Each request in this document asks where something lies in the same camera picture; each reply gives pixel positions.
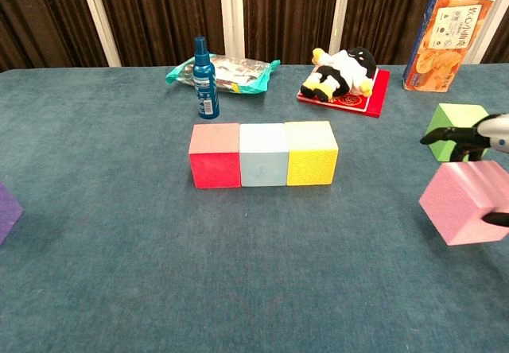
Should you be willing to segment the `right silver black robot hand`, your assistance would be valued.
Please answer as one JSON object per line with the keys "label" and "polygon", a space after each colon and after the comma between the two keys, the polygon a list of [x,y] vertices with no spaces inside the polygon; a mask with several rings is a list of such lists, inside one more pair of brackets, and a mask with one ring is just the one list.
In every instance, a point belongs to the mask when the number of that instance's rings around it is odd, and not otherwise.
{"label": "right silver black robot hand", "polygon": [[438,141],[456,143],[450,162],[462,161],[465,156],[469,161],[480,161],[488,148],[508,153],[508,113],[489,114],[472,126],[438,127],[422,137],[420,143],[430,145]]}

